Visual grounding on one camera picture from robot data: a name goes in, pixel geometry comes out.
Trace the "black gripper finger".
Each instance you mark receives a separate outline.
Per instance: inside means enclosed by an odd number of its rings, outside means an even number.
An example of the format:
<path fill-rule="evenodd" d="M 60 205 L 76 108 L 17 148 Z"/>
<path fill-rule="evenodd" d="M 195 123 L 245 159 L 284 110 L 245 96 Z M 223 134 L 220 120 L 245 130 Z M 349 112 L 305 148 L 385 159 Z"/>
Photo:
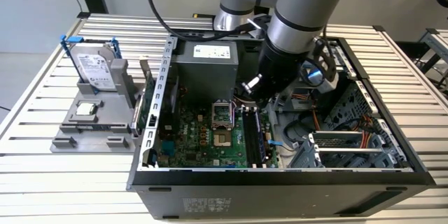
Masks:
<path fill-rule="evenodd" d="M 247 94 L 255 94 L 260 87 L 263 75 L 257 74 L 248 82 L 241 83 L 241 87 Z"/>

